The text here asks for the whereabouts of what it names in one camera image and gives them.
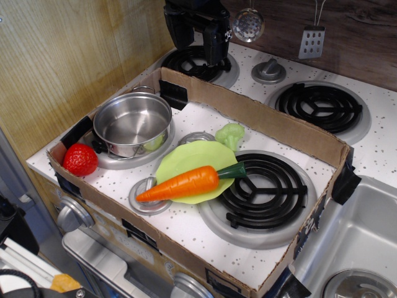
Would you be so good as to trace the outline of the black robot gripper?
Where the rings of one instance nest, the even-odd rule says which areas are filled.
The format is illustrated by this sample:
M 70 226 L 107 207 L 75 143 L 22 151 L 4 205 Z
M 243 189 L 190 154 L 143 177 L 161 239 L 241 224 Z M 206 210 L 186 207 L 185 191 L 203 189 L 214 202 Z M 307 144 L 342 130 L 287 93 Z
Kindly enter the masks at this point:
M 218 64 L 228 56 L 230 13 L 221 1 L 165 1 L 164 16 L 174 46 L 183 50 L 194 42 L 194 30 L 203 32 L 207 63 Z

